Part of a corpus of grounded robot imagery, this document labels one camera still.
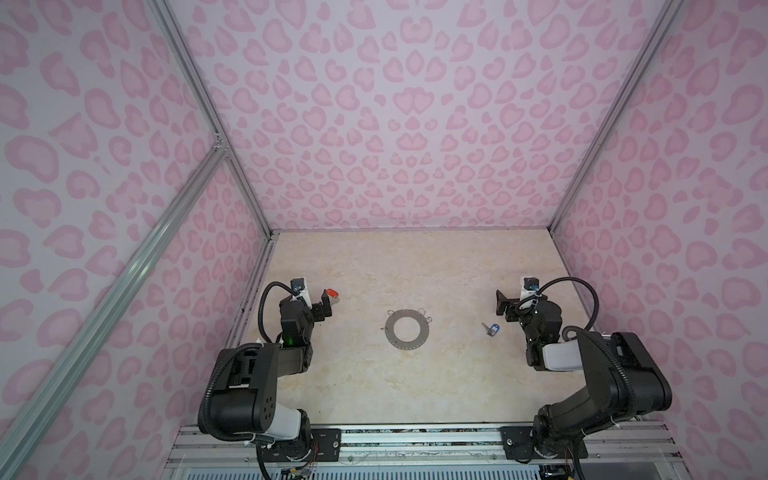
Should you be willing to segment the key with blue tag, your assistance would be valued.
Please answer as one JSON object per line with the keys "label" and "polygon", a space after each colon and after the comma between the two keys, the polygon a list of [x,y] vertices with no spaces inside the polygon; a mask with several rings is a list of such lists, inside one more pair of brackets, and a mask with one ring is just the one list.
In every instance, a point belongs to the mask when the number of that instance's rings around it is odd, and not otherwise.
{"label": "key with blue tag", "polygon": [[500,326],[498,324],[486,325],[483,323],[482,326],[485,329],[486,335],[489,337],[495,337],[500,331]]}

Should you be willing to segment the metal perforated ring disc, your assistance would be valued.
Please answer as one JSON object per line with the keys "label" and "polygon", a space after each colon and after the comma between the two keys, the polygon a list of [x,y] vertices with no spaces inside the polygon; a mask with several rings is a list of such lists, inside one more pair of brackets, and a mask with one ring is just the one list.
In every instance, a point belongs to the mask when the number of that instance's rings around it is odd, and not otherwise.
{"label": "metal perforated ring disc", "polygon": [[431,323],[432,317],[424,309],[388,310],[382,331],[394,348],[413,351],[428,340]]}

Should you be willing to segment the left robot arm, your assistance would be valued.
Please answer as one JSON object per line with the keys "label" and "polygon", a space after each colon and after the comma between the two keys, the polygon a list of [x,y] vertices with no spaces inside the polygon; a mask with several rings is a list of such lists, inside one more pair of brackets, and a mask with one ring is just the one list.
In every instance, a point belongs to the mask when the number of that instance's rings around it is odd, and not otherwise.
{"label": "left robot arm", "polygon": [[260,443],[301,459],[314,450],[308,414],[282,406],[278,379],[306,372],[314,326],[332,315],[327,292],[308,305],[301,298],[280,302],[278,343],[247,343],[222,350],[198,411],[198,428],[225,442]]}

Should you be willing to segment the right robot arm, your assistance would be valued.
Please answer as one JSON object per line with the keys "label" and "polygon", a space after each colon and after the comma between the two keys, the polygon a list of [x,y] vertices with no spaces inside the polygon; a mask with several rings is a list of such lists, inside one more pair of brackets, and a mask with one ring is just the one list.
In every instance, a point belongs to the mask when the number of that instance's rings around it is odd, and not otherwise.
{"label": "right robot arm", "polygon": [[500,429],[508,460],[579,463],[588,457],[587,436],[671,406],[669,382],[636,334],[564,327],[562,309],[544,295],[508,298],[497,291],[496,314],[520,325],[529,367],[580,372],[585,381],[566,399],[542,406],[530,428]]}

